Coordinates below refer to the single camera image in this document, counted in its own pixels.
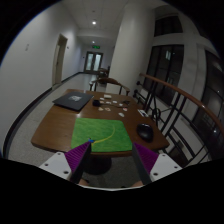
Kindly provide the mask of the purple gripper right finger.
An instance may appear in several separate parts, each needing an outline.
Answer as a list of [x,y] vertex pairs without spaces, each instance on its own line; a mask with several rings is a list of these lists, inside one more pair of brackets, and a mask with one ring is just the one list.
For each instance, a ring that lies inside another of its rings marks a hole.
[[159,155],[140,144],[134,143],[132,145],[132,157],[142,183],[144,185],[150,184],[152,182],[150,172]]

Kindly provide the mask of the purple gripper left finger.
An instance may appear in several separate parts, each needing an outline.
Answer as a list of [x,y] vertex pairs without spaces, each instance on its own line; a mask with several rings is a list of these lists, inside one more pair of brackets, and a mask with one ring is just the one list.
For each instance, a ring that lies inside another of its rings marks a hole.
[[90,142],[86,142],[65,153],[65,158],[72,172],[70,178],[71,182],[75,184],[79,183],[84,171],[86,160],[89,157],[90,153],[91,153]]

